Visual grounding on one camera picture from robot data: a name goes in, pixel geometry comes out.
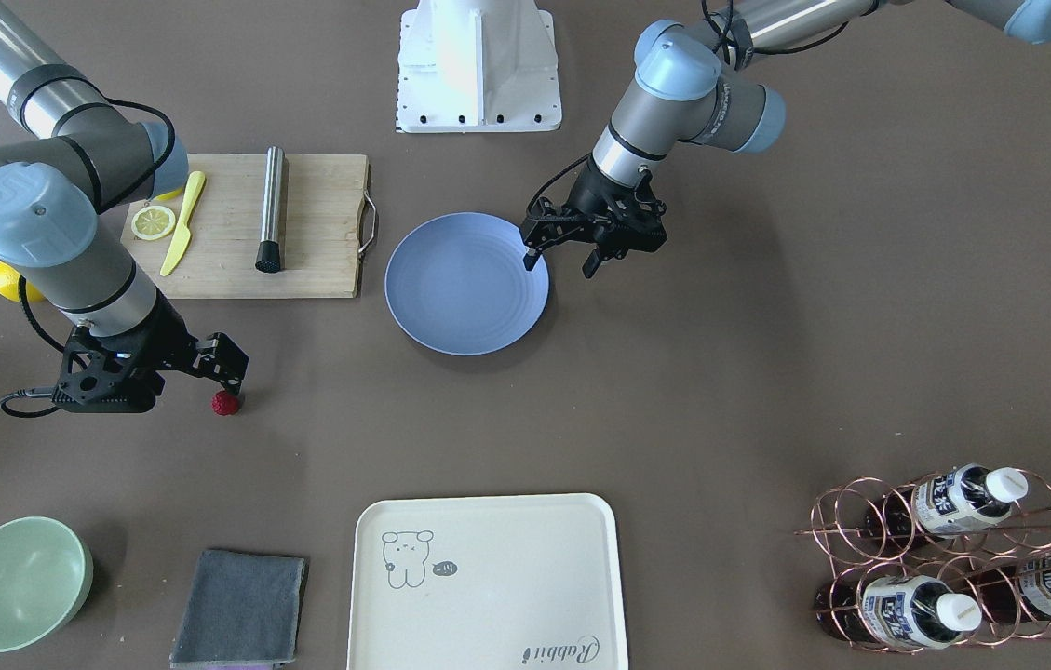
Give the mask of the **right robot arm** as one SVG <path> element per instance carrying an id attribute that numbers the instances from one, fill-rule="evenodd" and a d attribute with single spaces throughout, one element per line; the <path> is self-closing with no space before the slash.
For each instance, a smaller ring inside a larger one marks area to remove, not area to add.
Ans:
<path id="1" fill-rule="evenodd" d="M 235 409 L 248 358 L 227 334 L 189 334 L 183 318 L 119 240 L 109 208 L 176 190 L 188 161 L 163 114 L 129 122 L 0 3 L 0 99 L 32 141 L 0 147 L 0 261 L 73 322 L 60 377 L 11 392 L 51 411 L 139 414 L 162 395 L 165 370 L 213 379 Z"/>

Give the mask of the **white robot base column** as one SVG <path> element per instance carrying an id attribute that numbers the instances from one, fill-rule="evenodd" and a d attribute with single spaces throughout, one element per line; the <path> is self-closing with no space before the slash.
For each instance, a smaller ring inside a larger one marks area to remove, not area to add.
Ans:
<path id="1" fill-rule="evenodd" d="M 533 1 L 420 1 L 401 13 L 397 62 L 397 131 L 562 123 L 554 19 Z"/>

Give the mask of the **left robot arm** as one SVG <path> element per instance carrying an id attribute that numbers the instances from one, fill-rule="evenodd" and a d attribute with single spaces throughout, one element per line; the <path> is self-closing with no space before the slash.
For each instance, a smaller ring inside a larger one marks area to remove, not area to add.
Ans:
<path id="1" fill-rule="evenodd" d="M 760 57 L 818 47 L 878 1 L 729 1 L 693 24 L 653 22 L 633 50 L 635 72 L 562 207 L 537 194 L 521 225 L 526 270 L 544 250 L 588 243 L 588 278 L 631 250 L 666 242 L 666 205 L 650 182 L 679 141 L 728 153 L 763 153 L 786 122 L 779 93 L 741 76 Z"/>

